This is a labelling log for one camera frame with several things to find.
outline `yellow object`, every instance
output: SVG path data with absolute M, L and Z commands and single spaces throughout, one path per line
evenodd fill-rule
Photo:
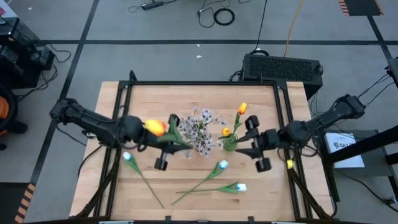
M 293 30 L 294 22 L 296 21 L 297 17 L 299 16 L 301 7 L 303 6 L 303 2 L 304 2 L 304 0 L 300 0 L 300 4 L 298 5 L 298 8 L 296 10 L 296 14 L 294 15 L 294 19 L 293 19 L 292 25 L 290 25 L 289 34 L 287 35 L 287 41 L 286 41 L 284 57 L 286 57 L 287 49 L 289 48 L 289 40 L 290 40 L 290 35 L 292 33 L 292 30 Z
M 223 136 L 226 137 L 231 134 L 231 131 L 229 130 L 229 128 L 223 128 L 222 133 L 223 133 Z
M 246 112 L 246 108 L 248 107 L 247 103 L 242 103 L 242 105 L 239 107 L 238 113 L 239 114 L 244 114 Z
M 287 163 L 287 169 L 293 168 L 293 160 L 289 159 L 288 161 L 286 161 L 286 163 Z
M 150 119 L 145 121 L 145 128 L 159 137 L 164 135 L 166 124 L 158 120 Z

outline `wooden table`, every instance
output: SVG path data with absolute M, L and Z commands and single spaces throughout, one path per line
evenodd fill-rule
M 117 82 L 104 82 L 98 97 L 96 112 L 111 117 Z M 290 102 L 294 119 L 308 120 L 310 113 L 302 83 L 288 83 Z M 283 110 L 283 94 L 280 91 Z M 233 128 L 236 112 L 242 102 L 248 103 L 246 114 L 241 121 L 255 114 L 259 118 L 259 130 L 279 128 L 275 108 L 274 92 L 271 86 L 134 86 L 129 114 L 141 120 L 159 119 L 167 121 L 170 113 L 185 117 L 193 107 L 207 107 L 228 121 Z M 211 125 L 213 139 L 221 135 L 221 125 Z M 237 131 L 242 136 L 244 126 Z M 239 147 L 249 147 L 250 142 L 240 143 Z M 87 156 L 98 147 L 96 140 L 89 140 L 85 152 Z M 89 201 L 98 188 L 103 165 L 104 152 L 97 152 L 86 161 L 77 183 L 75 198 L 70 215 L 76 215 Z M 266 151 L 272 169 L 258 173 L 255 161 L 239 153 L 219 150 L 216 146 L 209 159 L 193 153 L 193 159 L 186 159 L 182 152 L 167 158 L 166 171 L 154 169 L 155 159 L 160 150 L 148 148 L 144 152 L 130 151 L 136 158 L 144 176 L 148 179 L 157 196 L 165 205 L 162 209 L 141 177 L 129 166 L 121 162 L 113 202 L 113 220 L 164 220 L 171 215 L 172 220 L 213 220 L 243 221 L 253 216 L 256 221 L 293 221 L 292 200 L 284 162 L 276 150 Z M 223 174 L 201 185 L 201 189 L 217 188 L 235 181 L 245 183 L 248 191 L 239 194 L 203 192 L 186 196 L 174 206 L 170 204 L 178 198 L 175 192 L 187 190 L 205 178 L 217 161 L 226 159 L 228 168 Z M 309 191 L 324 210 L 332 214 L 328 187 L 319 157 L 303 157 L 303 168 Z M 305 216 L 299 189 L 300 213 Z M 104 193 L 101 214 L 104 213 L 108 193 Z

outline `green vase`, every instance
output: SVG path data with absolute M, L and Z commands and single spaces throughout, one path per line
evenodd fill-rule
M 233 152 L 238 146 L 237 140 L 238 136 L 236 134 L 232 134 L 230 137 L 225 138 L 223 140 L 225 151 Z

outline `yellow cable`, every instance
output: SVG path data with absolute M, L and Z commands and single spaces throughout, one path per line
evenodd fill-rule
M 291 33 L 292 33 L 292 30 L 293 30 L 294 22 L 296 21 L 297 17 L 299 16 L 301 7 L 303 6 L 303 2 L 304 2 L 304 0 L 300 0 L 300 4 L 298 5 L 298 8 L 297 8 L 297 10 L 296 10 L 296 14 L 294 15 L 294 19 L 293 19 L 292 25 L 290 25 L 289 34 L 288 34 L 288 36 L 287 36 L 287 41 L 286 41 L 286 47 L 285 47 L 285 54 L 284 54 L 284 57 L 286 57 L 287 49 L 289 48 L 289 39 L 290 39 L 290 35 L 291 35 Z

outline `yellow tulip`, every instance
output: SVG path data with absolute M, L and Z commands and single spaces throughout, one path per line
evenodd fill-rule
M 231 134 L 231 131 L 229 130 L 229 128 L 223 128 L 222 133 L 223 133 L 223 136 L 226 137 Z
M 161 121 L 150 119 L 145 121 L 145 128 L 159 137 L 164 135 L 166 124 Z
M 242 105 L 239 107 L 238 113 L 239 114 L 244 114 L 246 112 L 246 108 L 248 107 L 247 103 L 242 103 Z

